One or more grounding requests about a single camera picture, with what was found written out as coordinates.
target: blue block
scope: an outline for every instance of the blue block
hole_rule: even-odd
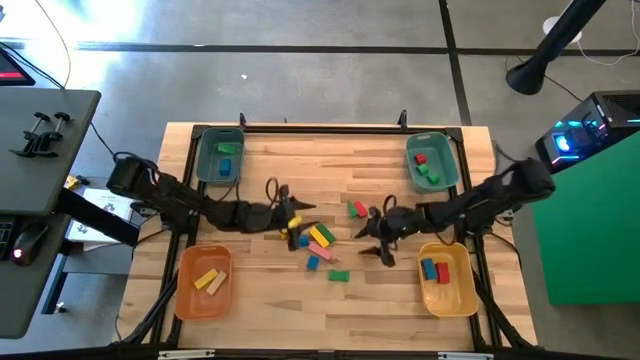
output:
[[[229,176],[231,175],[231,159],[224,159],[220,162],[220,167],[218,168],[220,172],[220,176]]]
[[[433,264],[433,260],[431,259],[422,260],[422,271],[424,273],[424,278],[427,280],[436,280],[438,278],[436,266]]]
[[[298,244],[300,244],[300,247],[309,246],[309,235],[307,234],[300,235],[300,237],[298,238]]]
[[[307,261],[307,269],[315,271],[318,268],[319,263],[320,263],[319,257],[309,256],[309,260]]]

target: yellow bin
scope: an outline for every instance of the yellow bin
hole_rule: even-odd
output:
[[[449,264],[448,284],[438,284],[437,280],[426,280],[421,261],[432,259],[434,264]],[[470,316],[478,311],[478,298],[473,283],[471,263],[467,248],[455,243],[447,246],[429,243],[420,249],[418,272],[422,302],[436,316]]]

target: black desk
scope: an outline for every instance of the black desk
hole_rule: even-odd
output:
[[[0,214],[21,215],[22,224],[39,220],[50,226],[30,266],[0,261],[0,338],[20,338],[26,333],[63,243],[71,218],[67,214],[97,230],[115,224],[134,243],[137,239],[136,228],[63,188],[100,97],[99,92],[87,90],[0,88]],[[51,147],[59,154],[56,158],[22,158],[9,152],[24,147],[22,131],[35,123],[35,112],[51,117],[51,122],[40,124],[38,134],[53,131],[56,112],[74,119],[62,125],[64,138]]]

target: computer mouse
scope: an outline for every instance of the computer mouse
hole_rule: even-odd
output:
[[[31,265],[38,257],[47,231],[49,231],[49,225],[43,222],[29,224],[13,244],[11,253],[13,262],[20,266]]]

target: white cable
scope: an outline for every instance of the white cable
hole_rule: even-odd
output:
[[[587,54],[584,53],[584,50],[582,50],[582,45],[580,44],[580,41],[577,41],[578,48],[580,49],[580,52],[582,53],[582,56],[585,57],[585,59],[591,61],[592,63],[599,64],[599,65],[614,66],[614,65],[617,65],[620,62],[620,60],[622,60],[622,59],[624,59],[626,57],[629,57],[629,56],[633,56],[633,55],[637,54],[638,51],[640,51],[640,36],[638,36],[638,33],[636,32],[636,21],[635,21],[636,20],[636,8],[634,7],[634,4],[635,4],[636,1],[635,0],[630,0],[630,2],[631,2],[631,31],[633,31],[633,36],[636,37],[636,51],[634,51],[634,52],[632,52],[630,54],[622,55],[615,62],[613,62],[611,64],[607,64],[607,63],[603,63],[603,62],[600,62],[598,60],[594,60],[594,59],[588,57]]]
[[[42,5],[40,4],[39,0],[35,0],[36,4],[38,5],[38,7],[40,7],[40,10],[42,10],[42,12],[44,13],[44,16],[47,17],[47,19],[49,20],[49,23],[51,23],[51,26],[53,26],[53,29],[56,31],[56,33],[58,34],[58,37],[60,38],[60,41],[62,42],[62,46],[64,46],[64,51],[67,54],[67,78],[64,80],[64,84],[62,85],[63,87],[67,87],[67,84],[69,83],[69,77],[71,77],[71,55],[69,55],[69,48],[67,47],[67,43],[64,41],[64,38],[62,37],[62,34],[60,34],[60,31],[58,30],[58,27],[56,26],[56,24],[53,23],[53,20],[51,20],[51,18],[49,17],[49,14],[47,14],[47,11],[42,7]]]

